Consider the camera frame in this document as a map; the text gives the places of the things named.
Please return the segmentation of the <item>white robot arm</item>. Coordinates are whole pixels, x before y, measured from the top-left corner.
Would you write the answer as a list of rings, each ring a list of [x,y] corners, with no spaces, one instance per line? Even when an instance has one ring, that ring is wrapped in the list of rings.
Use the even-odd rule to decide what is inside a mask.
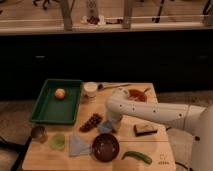
[[[128,97],[126,88],[107,97],[105,106],[111,121],[119,122],[128,115],[182,129],[194,137],[188,171],[213,171],[213,105],[150,103]]]

